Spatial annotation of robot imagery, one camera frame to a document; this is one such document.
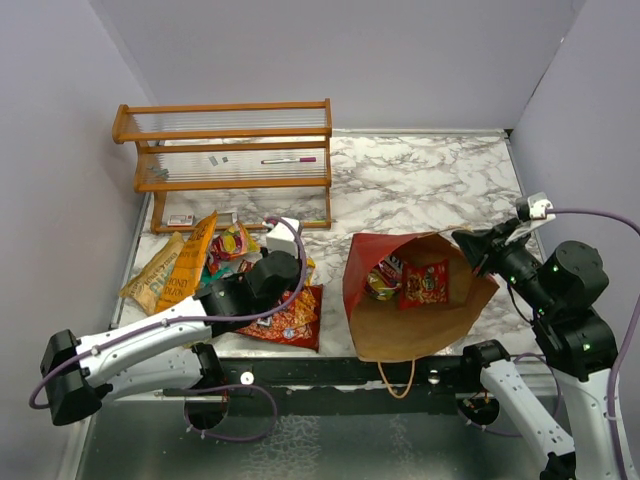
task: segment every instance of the gray wall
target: gray wall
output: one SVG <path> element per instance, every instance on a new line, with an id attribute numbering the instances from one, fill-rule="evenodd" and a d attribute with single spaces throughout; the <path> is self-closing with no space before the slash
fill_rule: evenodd
<path id="1" fill-rule="evenodd" d="M 48 480 L 68 429 L 27 398 L 52 333 L 108 325 L 140 205 L 111 123 L 147 100 L 86 0 L 5 2 L 0 45 L 0 478 Z"/>
<path id="2" fill-rule="evenodd" d="M 330 97 L 341 128 L 513 128 L 584 0 L 92 0 L 160 103 Z"/>
<path id="3" fill-rule="evenodd" d="M 596 207 L 640 222 L 640 3 L 588 0 L 516 127 L 512 141 L 527 192 L 556 206 Z M 640 291 L 640 239 L 607 220 L 562 217 L 541 232 L 597 247 L 611 284 L 598 302 L 619 341 Z M 639 339 L 623 366 L 622 406 L 640 461 Z"/>

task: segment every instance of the orange snack bag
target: orange snack bag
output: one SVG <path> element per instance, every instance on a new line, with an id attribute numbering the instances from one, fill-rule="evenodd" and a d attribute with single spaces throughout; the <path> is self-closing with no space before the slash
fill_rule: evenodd
<path id="1" fill-rule="evenodd" d="M 176 303 L 195 293 L 217 220 L 218 213 L 213 212 L 196 225 L 196 229 L 182 248 L 173 267 L 173 272 L 171 272 L 162 295 L 158 299 L 156 313 L 173 307 Z"/>

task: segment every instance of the gray floor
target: gray floor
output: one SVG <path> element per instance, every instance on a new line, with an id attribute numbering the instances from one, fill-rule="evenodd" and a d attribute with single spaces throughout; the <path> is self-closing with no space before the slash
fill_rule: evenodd
<path id="1" fill-rule="evenodd" d="M 458 416 L 281 417 L 271 437 L 237 445 L 186 433 L 181 409 L 179 401 L 121 402 L 103 409 L 89 432 L 78 478 L 539 478 L 524 440 L 465 427 Z M 266 419 L 225 422 L 239 435 L 260 430 Z M 502 418 L 498 424 L 511 426 Z"/>

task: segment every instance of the marker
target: marker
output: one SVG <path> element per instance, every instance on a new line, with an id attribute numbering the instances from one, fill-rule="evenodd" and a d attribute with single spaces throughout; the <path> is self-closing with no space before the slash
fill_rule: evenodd
<path id="1" fill-rule="evenodd" d="M 298 160 L 292 158 L 281 158 L 278 160 L 262 160 L 260 163 L 263 165 L 276 165 L 279 163 L 312 163 L 316 161 L 316 157 L 302 157 Z"/>

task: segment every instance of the bag handle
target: bag handle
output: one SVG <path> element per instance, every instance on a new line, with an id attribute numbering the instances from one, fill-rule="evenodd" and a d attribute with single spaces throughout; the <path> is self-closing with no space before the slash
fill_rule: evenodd
<path id="1" fill-rule="evenodd" d="M 398 400 L 402 400 L 404 397 L 409 395 L 409 392 L 411 391 L 411 386 L 413 385 L 413 376 L 416 373 L 416 359 L 414 358 L 413 360 L 411 360 L 411 375 L 409 376 L 409 382 L 407 383 L 407 387 L 404 389 L 404 392 L 402 392 L 401 394 L 397 394 L 391 387 L 391 384 L 389 383 L 389 380 L 387 380 L 387 376 L 384 374 L 384 370 L 382 369 L 382 363 L 380 362 L 378 362 L 378 371 L 380 372 L 382 381 L 384 382 L 385 386 L 387 387 L 387 391 L 391 394 L 391 396 L 393 398 L 397 398 Z"/>

